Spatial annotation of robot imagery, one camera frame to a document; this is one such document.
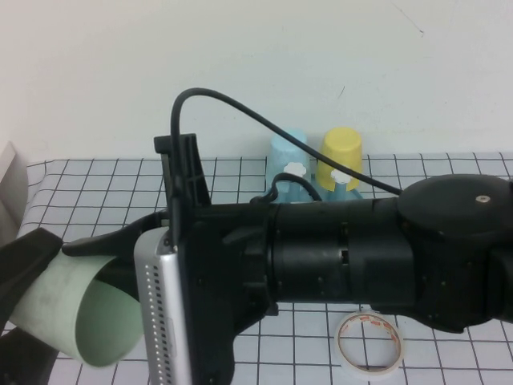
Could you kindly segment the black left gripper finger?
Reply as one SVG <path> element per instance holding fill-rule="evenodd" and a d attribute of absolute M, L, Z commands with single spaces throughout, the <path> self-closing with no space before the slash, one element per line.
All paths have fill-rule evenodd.
<path fill-rule="evenodd" d="M 57 350 L 15 328 L 1 337 L 1 384 L 47 385 Z"/>

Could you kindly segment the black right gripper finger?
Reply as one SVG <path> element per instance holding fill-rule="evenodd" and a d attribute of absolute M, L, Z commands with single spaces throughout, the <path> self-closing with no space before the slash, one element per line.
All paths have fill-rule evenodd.
<path fill-rule="evenodd" d="M 59 253 L 63 241 L 37 228 L 1 247 L 1 330 L 35 279 Z"/>

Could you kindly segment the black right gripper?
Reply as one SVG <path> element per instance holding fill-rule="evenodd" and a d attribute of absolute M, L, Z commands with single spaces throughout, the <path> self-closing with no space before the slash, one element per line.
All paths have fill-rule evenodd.
<path fill-rule="evenodd" d="M 181 277 L 194 384 L 229 384 L 233 343 L 274 306 L 269 289 L 270 245 L 277 207 L 210 205 L 192 210 L 181 238 Z M 139 299 L 135 243 L 169 225 L 167 211 L 148 214 L 111 233 L 63 245 L 69 257 L 112 257 L 95 276 Z"/>

